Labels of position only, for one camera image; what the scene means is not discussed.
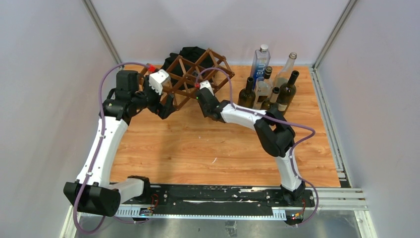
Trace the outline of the dark wine bottle silver cap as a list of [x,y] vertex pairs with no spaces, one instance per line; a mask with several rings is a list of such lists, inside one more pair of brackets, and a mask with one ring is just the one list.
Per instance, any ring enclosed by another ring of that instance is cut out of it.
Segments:
[[279,87],[273,87],[271,95],[262,102],[261,110],[269,110],[271,108],[278,109],[277,98],[279,92]]

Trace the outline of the small clear liquor bottle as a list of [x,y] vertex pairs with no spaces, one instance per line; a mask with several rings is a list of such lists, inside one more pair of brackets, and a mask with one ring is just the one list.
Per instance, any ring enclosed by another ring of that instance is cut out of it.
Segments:
[[257,77],[257,82],[255,86],[255,101],[253,109],[259,110],[261,108],[262,102],[271,94],[273,82],[271,80],[272,67],[267,66],[263,72],[262,76]]

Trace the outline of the blue square water bottle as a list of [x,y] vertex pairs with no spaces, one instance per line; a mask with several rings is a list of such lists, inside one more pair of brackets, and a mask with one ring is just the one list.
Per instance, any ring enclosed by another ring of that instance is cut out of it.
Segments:
[[270,58],[268,45],[262,44],[259,49],[255,50],[250,71],[250,77],[254,79],[252,89],[255,88],[257,79],[263,76],[265,68],[269,65]]

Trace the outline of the clear wine bottle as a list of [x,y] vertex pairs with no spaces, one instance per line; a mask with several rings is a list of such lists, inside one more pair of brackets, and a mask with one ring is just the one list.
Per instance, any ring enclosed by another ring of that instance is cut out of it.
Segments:
[[291,52],[288,56],[288,60],[285,64],[285,66],[281,69],[281,71],[275,76],[273,81],[274,87],[281,87],[284,83],[287,83],[290,75],[293,71],[293,67],[295,64],[295,60],[297,58],[296,52]]

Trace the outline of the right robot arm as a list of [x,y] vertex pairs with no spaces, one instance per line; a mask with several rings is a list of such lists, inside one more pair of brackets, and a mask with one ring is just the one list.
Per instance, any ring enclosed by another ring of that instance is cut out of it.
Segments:
[[276,161],[281,177],[282,196],[287,206],[295,207],[305,200],[306,185],[300,177],[292,151],[296,134],[279,111],[252,110],[232,104],[228,100],[220,102],[206,87],[199,89],[196,97],[204,117],[241,125],[256,132],[264,151]]

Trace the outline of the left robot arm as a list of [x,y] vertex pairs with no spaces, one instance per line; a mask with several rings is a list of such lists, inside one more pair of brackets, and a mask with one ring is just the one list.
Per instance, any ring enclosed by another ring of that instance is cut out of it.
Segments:
[[147,177],[129,176],[126,181],[111,184],[112,164],[132,117],[149,109],[161,119],[175,111],[174,96],[169,94],[161,103],[163,86],[169,74],[155,70],[142,76],[135,70],[121,70],[116,74],[116,87],[102,100],[95,138],[84,167],[74,182],[64,185],[63,193],[78,212],[112,217],[121,203],[133,198],[138,204],[148,204],[152,198]]

